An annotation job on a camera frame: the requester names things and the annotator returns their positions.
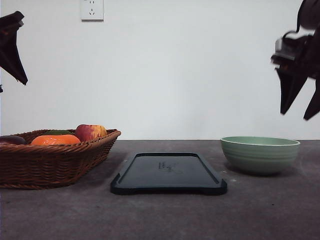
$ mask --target black plastic tray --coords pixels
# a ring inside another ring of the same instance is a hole
[[[198,153],[135,153],[110,184],[114,194],[197,192],[221,195],[227,183]]]

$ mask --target green bowl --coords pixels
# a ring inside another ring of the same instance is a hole
[[[258,136],[228,136],[220,142],[233,166],[258,175],[276,174],[289,167],[300,146],[296,140]]]

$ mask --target electrical outlet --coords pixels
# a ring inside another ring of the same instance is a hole
[[[104,0],[80,0],[80,15],[83,21],[103,21]]]

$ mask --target orange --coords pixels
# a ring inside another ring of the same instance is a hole
[[[42,135],[37,136],[30,143],[31,145],[57,145],[57,144],[78,144],[79,138],[74,135]]]

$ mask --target dark countertop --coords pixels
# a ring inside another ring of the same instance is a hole
[[[132,152],[197,152],[228,192],[110,193]],[[3,240],[319,240],[320,140],[301,141],[292,167],[273,176],[233,169],[217,140],[118,140],[76,184],[0,189]]]

